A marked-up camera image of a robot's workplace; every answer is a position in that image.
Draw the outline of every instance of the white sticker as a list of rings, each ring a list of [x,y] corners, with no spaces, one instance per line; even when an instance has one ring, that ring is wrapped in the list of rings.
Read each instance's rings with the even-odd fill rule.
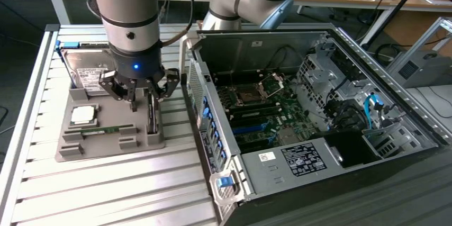
[[[98,77],[102,71],[106,71],[106,68],[78,68],[78,78],[83,89],[86,92],[103,91],[98,85]]]
[[[259,153],[258,158],[259,158],[259,161],[270,161],[275,159],[273,152]]]

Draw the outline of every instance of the cable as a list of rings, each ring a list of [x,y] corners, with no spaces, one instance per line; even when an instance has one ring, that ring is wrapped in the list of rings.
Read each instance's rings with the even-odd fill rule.
[[[193,20],[193,13],[194,13],[194,0],[190,0],[191,7],[190,7],[190,14],[189,14],[189,22],[186,28],[167,41],[161,43],[161,47],[166,47],[171,45],[186,33],[189,32],[189,29],[191,28],[191,20]]]
[[[377,5],[375,5],[375,7],[374,7],[374,9],[373,9],[373,12],[371,12],[370,17],[373,17],[373,15],[375,14],[375,12],[378,11],[378,7],[379,7],[379,4],[381,4],[381,1],[382,1],[382,0],[378,1]],[[373,22],[371,22],[371,25],[374,24],[375,20],[377,20],[377,16],[374,16],[374,20],[373,20]],[[366,36],[367,32],[370,31],[371,25],[370,25],[370,27],[367,28],[367,31],[366,31],[366,33],[363,34],[363,37]],[[359,30],[358,30],[358,33],[355,34],[355,37],[358,37],[359,32],[361,32],[363,26],[365,26],[365,24],[362,24],[362,26],[361,26],[361,28],[359,28]]]
[[[446,39],[447,37],[442,37],[431,42],[427,42],[425,43],[423,45],[429,45],[429,44],[434,44],[437,42],[441,42],[443,39]],[[379,51],[383,49],[383,48],[393,48],[394,50],[398,50],[395,49],[394,47],[411,47],[413,45],[399,45],[399,44],[395,44],[395,43],[385,43],[385,44],[381,44],[378,46],[378,48],[375,48],[374,50],[374,58],[377,59],[378,55],[379,55]]]
[[[167,23],[167,16],[169,16],[169,4],[170,4],[170,0],[167,0],[167,5],[165,8],[165,14],[163,14],[163,22]]]
[[[429,87],[429,89],[430,89],[430,91],[433,92],[433,94],[438,97],[438,98],[441,98],[443,101],[446,101],[446,103],[450,105],[450,107],[452,107],[452,102],[447,100],[447,99],[445,99],[443,97],[441,97],[438,94],[437,94],[437,92],[431,89],[431,87]]]
[[[163,14],[165,14],[166,4],[167,4],[167,0],[163,0],[162,6],[161,6],[159,12],[158,12],[158,22],[159,22],[159,23],[161,23],[161,21],[162,21],[162,17],[163,17]]]
[[[347,80],[347,76],[345,76],[343,80],[339,82],[337,87],[331,91],[329,91],[329,93],[326,94],[325,105],[327,103],[329,96],[333,94],[333,92],[335,92],[339,89],[339,87],[345,84],[346,80]]]
[[[310,114],[313,114],[314,116],[317,116],[318,118],[330,120],[329,118],[326,118],[326,117],[323,117],[323,116],[319,116],[317,113],[314,113],[314,112],[311,112],[311,111],[309,111],[309,110],[306,110],[306,111],[307,111]]]
[[[1,132],[0,132],[0,134],[3,134],[6,131],[9,131],[11,128],[14,128],[15,126],[13,125],[13,126],[10,126],[10,127],[7,127],[5,130],[2,130]]]
[[[25,44],[27,44],[27,45],[35,46],[37,48],[39,47],[37,44],[34,44],[34,43],[31,43],[31,42],[27,42],[27,41],[22,41],[22,40],[19,40],[19,39],[13,38],[13,37],[9,37],[9,36],[6,36],[5,34],[0,34],[0,35],[1,35],[5,39],[13,40],[13,41],[15,41],[15,42],[25,43]]]
[[[33,23],[30,23],[30,21],[27,21],[5,3],[2,3],[0,1],[0,5],[2,5],[13,14],[17,15],[17,17],[19,17],[33,28],[35,28],[38,31],[43,32],[43,30],[35,26]]]
[[[0,126],[1,126],[2,122],[5,121],[6,115],[9,113],[9,110],[7,110],[6,107],[2,107],[2,106],[0,106],[0,108],[3,109],[3,111],[5,111],[5,113],[2,114],[2,116],[0,118]]]
[[[422,96],[422,98],[423,98],[423,100],[426,101],[426,103],[429,104],[429,106],[431,107],[431,109],[434,110],[434,112],[435,112],[435,114],[439,116],[439,117],[442,117],[443,119],[452,119],[452,116],[442,116],[438,112],[437,112],[437,110],[435,110],[435,108],[433,107],[433,105],[431,105],[431,103],[429,102],[429,100],[426,99],[426,97],[423,96],[423,94],[422,94],[422,92],[418,90],[418,88],[414,88],[415,90],[417,90],[417,92],[419,93],[419,95]]]

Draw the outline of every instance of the small white object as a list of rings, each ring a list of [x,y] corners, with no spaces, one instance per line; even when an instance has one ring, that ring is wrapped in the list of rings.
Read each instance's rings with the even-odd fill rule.
[[[70,121],[77,122],[85,122],[90,121],[93,119],[93,107],[91,106],[82,106],[75,107],[71,111],[71,117]]]
[[[267,152],[267,153],[259,153],[258,158],[259,158],[259,161],[270,161],[275,159],[275,156],[273,152]]]

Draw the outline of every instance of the warning label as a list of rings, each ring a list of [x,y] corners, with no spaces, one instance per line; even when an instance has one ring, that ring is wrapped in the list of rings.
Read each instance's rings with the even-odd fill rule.
[[[311,143],[306,143],[291,148],[283,148],[281,149],[281,152],[294,176],[299,177],[305,174],[326,169],[326,165],[323,164]]]
[[[98,76],[99,72],[106,71],[106,68],[78,68],[78,78],[81,81],[81,84],[83,86],[83,89],[86,92],[95,92],[95,91],[103,91],[101,86],[98,85]]]

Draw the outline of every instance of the green circuit board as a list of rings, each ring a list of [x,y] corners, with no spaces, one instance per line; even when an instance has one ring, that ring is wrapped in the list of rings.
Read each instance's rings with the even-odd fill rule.
[[[261,84],[221,86],[217,91],[242,153],[297,143],[318,132],[289,82],[265,79]]]

